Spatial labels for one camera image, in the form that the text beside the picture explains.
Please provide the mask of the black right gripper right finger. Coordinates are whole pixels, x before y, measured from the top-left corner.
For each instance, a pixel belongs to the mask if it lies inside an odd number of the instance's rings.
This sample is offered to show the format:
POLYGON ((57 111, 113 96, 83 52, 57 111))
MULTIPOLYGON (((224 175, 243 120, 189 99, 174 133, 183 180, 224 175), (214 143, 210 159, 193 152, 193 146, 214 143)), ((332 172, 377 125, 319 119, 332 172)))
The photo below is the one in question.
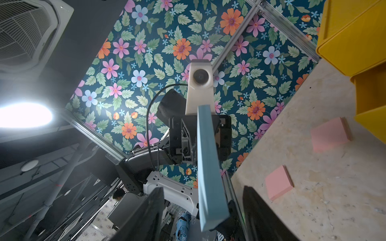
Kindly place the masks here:
POLYGON ((244 187, 242 201, 248 241, 298 240, 253 187, 244 187))

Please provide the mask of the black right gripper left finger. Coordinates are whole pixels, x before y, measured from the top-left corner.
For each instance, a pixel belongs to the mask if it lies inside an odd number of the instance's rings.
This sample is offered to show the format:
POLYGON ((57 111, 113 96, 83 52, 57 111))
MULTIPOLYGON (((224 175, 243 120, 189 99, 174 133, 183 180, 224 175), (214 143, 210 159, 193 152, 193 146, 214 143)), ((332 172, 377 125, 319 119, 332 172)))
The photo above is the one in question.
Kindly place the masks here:
POLYGON ((137 196, 127 193, 111 213, 118 230, 112 241, 158 241, 160 240, 164 191, 158 187, 149 195, 137 196))

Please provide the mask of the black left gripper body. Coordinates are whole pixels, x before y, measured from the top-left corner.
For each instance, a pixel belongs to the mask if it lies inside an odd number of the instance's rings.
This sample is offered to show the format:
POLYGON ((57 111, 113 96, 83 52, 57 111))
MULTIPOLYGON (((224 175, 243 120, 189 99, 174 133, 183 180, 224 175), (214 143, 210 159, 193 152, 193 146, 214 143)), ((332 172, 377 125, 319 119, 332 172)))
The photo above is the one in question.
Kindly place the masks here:
MULTIPOLYGON (((197 164, 197 116, 173 116, 168 120, 168 155, 177 164, 197 164)), ((229 115, 212 115, 215 145, 220 162, 231 154, 232 120, 229 115)))

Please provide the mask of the blue sticky note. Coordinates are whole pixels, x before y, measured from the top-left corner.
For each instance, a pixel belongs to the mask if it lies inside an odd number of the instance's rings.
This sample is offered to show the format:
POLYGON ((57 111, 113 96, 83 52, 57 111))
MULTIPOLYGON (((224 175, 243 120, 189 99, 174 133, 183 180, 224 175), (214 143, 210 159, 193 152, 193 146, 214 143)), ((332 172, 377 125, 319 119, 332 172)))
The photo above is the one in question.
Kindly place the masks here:
POLYGON ((229 216, 209 105, 200 105, 197 116, 199 220, 201 231, 215 229, 229 216))

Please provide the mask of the yellow drawer cabinet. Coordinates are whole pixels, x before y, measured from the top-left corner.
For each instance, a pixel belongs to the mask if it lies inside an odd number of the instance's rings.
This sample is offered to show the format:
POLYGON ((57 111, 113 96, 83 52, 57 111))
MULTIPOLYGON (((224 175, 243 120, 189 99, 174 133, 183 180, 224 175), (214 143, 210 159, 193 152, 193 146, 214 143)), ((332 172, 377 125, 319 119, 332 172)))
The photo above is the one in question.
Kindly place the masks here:
POLYGON ((386 2, 326 1, 316 52, 355 85, 355 120, 386 141, 386 2))

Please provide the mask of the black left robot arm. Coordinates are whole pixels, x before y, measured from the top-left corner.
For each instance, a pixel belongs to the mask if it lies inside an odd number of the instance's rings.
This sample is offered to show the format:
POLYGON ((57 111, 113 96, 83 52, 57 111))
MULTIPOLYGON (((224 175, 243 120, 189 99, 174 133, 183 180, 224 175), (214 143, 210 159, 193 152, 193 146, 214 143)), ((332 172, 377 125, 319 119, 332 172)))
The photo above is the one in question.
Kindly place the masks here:
POLYGON ((162 187, 166 200, 181 206, 203 221, 224 220, 229 216, 221 182, 221 165, 231 153, 231 117, 210 114, 200 106, 186 114, 187 100, 171 89, 157 107, 156 116, 166 124, 164 137, 152 141, 150 134, 138 136, 129 156, 121 160, 117 172, 127 190, 136 195, 150 194, 162 187), (161 173, 161 165, 195 164, 197 190, 188 190, 161 173))

